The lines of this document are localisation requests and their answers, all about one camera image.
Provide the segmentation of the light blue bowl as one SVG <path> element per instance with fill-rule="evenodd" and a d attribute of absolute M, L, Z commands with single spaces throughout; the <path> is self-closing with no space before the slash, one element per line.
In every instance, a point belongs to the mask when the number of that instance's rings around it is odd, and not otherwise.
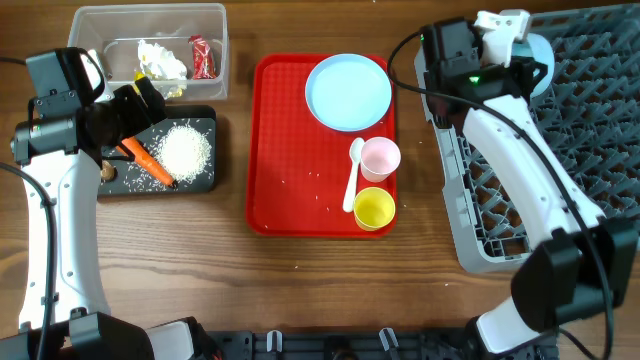
<path fill-rule="evenodd" d="M 513 44 L 512 56 L 533 58 L 547 66 L 547 74 L 536 84 L 531 97 L 542 95 L 550 87 L 555 72 L 555 57 L 549 41 L 539 34 L 529 33 L 522 43 Z"/>

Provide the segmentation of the yellow snack wrapper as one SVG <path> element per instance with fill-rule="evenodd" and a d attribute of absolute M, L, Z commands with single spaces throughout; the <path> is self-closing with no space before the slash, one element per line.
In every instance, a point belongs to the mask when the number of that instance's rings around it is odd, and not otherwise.
<path fill-rule="evenodd" d="M 141 94 L 141 92 L 138 89 L 137 85 L 135 85 L 135 81 L 143 78 L 147 78 L 148 80 L 151 80 L 151 78 L 147 77 L 145 73 L 140 71 L 135 72 L 133 87 L 137 94 Z M 187 89 L 187 86 L 182 84 L 166 85 L 166 84 L 159 84 L 156 82 L 152 82 L 152 85 L 154 86 L 155 90 L 157 90 L 165 100 L 180 98 L 184 95 L 184 91 Z"/>

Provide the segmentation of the orange carrot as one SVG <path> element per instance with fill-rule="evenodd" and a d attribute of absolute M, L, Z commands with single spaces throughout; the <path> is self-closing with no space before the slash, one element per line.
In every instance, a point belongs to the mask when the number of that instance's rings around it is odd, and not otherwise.
<path fill-rule="evenodd" d="M 123 139 L 116 149 L 123 155 L 133 158 L 133 161 L 146 170 L 151 176 L 167 187 L 173 187 L 174 178 L 162 165 L 141 145 L 135 137 Z"/>

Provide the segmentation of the white tissue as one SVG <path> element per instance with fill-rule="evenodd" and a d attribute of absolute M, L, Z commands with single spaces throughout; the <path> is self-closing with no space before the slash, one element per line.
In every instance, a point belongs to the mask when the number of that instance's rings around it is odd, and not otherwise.
<path fill-rule="evenodd" d="M 187 68 L 172 51 L 158 43 L 138 42 L 140 72 L 152 80 L 186 80 Z"/>

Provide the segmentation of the brown walnut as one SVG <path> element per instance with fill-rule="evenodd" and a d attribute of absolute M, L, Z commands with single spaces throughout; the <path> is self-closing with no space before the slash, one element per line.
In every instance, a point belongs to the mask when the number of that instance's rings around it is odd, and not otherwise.
<path fill-rule="evenodd" d="M 102 161 L 102 168 L 101 168 L 101 180 L 103 182 L 111 182 L 115 179 L 116 177 L 116 168 L 111 165 L 108 161 L 103 160 Z"/>

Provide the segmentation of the red candy wrapper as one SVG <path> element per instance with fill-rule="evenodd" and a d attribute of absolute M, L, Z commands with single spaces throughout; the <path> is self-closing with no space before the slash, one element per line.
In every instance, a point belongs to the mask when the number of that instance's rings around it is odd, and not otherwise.
<path fill-rule="evenodd" d="M 201 35 L 193 35 L 189 38 L 192 45 L 194 71 L 193 78 L 215 79 L 215 62 L 211 47 Z"/>

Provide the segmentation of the pink cup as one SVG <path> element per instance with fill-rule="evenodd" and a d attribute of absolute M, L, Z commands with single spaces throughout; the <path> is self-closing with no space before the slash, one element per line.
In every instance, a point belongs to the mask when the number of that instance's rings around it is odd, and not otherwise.
<path fill-rule="evenodd" d="M 361 172 L 369 182 L 382 182 L 397 170 L 401 153 L 397 144 L 386 137 L 373 137 L 361 151 Z"/>

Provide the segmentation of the large light blue plate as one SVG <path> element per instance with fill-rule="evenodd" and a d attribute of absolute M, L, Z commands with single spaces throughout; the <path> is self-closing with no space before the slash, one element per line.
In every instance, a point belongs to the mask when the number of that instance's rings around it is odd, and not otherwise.
<path fill-rule="evenodd" d="M 378 123 L 392 102 L 391 82 L 374 60 L 338 54 L 319 62 L 305 84 L 305 101 L 324 126 L 358 132 Z"/>

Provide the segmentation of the yellow cup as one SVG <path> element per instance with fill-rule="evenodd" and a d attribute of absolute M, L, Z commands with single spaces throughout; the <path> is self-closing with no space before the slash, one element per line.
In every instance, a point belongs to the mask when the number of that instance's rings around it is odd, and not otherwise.
<path fill-rule="evenodd" d="M 355 197 L 353 213 L 356 224 L 365 231 L 377 231 L 389 225 L 395 217 L 394 198 L 379 187 L 368 187 Z"/>

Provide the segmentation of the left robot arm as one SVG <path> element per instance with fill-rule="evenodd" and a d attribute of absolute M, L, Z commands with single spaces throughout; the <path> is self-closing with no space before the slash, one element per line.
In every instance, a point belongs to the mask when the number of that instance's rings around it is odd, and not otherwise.
<path fill-rule="evenodd" d="M 24 182 L 28 284 L 19 332 L 5 359 L 217 359 L 193 318 L 143 329 L 113 317 L 97 254 L 96 205 L 103 152 L 172 114 L 147 79 L 110 90 L 81 48 L 28 58 L 36 94 L 11 141 L 8 171 Z"/>

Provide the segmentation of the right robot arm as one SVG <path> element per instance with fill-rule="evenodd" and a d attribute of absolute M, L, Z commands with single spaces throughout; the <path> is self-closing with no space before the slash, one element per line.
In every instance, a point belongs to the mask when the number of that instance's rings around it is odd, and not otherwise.
<path fill-rule="evenodd" d="M 526 13 L 482 12 L 421 31 L 428 107 L 489 163 L 525 227 L 530 255 L 510 297 L 473 322 L 488 357 L 508 354 L 566 323 L 603 314 L 625 298 L 638 232 L 606 218 L 571 179 L 529 111 L 548 87 L 553 51 Z"/>

